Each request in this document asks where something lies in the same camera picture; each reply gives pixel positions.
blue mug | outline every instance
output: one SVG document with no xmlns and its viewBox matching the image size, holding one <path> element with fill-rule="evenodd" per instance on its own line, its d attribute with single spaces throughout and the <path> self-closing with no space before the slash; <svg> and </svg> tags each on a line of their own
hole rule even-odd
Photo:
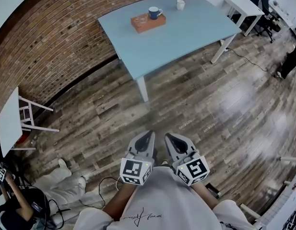
<svg viewBox="0 0 296 230">
<path fill-rule="evenodd" d="M 149 15 L 151 20 L 156 20 L 158 16 L 163 13 L 163 10 L 159 9 L 158 7 L 150 7 L 149 8 Z"/>
</svg>

forearm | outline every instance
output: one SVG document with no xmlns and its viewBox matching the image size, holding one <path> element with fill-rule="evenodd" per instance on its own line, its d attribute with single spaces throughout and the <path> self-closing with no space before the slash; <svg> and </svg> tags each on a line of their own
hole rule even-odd
<svg viewBox="0 0 296 230">
<path fill-rule="evenodd" d="M 9 186 L 12 188 L 14 195 L 16 196 L 21 209 L 20 212 L 18 212 L 26 221 L 28 221 L 33 213 L 34 210 L 32 209 L 32 207 L 28 204 L 28 202 L 26 201 L 26 199 L 24 198 L 23 194 L 21 193 L 20 189 L 17 187 L 17 185 L 14 183 L 13 180 L 8 180 L 7 181 Z"/>
<path fill-rule="evenodd" d="M 7 202 L 9 200 L 9 196 L 8 196 L 8 194 L 6 192 L 6 189 L 5 189 L 4 185 L 0 185 L 0 190 L 1 190 L 2 194 L 3 194 L 3 196 L 4 196 L 5 201 Z"/>
<path fill-rule="evenodd" d="M 118 221 L 135 189 L 135 185 L 124 184 L 110 202 L 104 207 L 103 211 L 110 215 L 112 219 Z"/>
<path fill-rule="evenodd" d="M 191 186 L 191 188 L 204 200 L 204 202 L 212 210 L 218 205 L 218 200 L 209 192 L 209 190 L 201 183 L 198 182 Z"/>
</svg>

mug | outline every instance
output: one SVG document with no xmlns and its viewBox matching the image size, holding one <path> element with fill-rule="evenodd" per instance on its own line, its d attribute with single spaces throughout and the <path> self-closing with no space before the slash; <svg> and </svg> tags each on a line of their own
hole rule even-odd
<svg viewBox="0 0 296 230">
<path fill-rule="evenodd" d="M 156 20 L 158 16 L 163 13 L 163 10 L 159 9 L 158 7 L 150 7 L 149 8 L 149 15 L 151 20 Z"/>
<path fill-rule="evenodd" d="M 177 0 L 177 10 L 183 10 L 185 7 L 185 2 L 183 0 Z"/>
</svg>

orange box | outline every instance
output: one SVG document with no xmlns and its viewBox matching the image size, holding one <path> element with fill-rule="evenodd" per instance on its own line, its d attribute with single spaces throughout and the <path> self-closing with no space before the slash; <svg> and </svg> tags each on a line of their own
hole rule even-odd
<svg viewBox="0 0 296 230">
<path fill-rule="evenodd" d="M 151 20 L 149 13 L 144 13 L 130 19 L 130 23 L 138 33 L 148 31 L 161 25 L 166 24 L 166 17 L 161 14 L 156 20 Z"/>
</svg>

black pants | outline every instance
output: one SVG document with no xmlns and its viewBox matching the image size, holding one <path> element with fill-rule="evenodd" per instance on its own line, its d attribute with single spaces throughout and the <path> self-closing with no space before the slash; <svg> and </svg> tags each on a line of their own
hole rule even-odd
<svg viewBox="0 0 296 230">
<path fill-rule="evenodd" d="M 286 61 L 282 65 L 281 76 L 285 79 L 286 76 L 296 67 L 296 47 L 295 50 L 287 55 Z"/>
</svg>

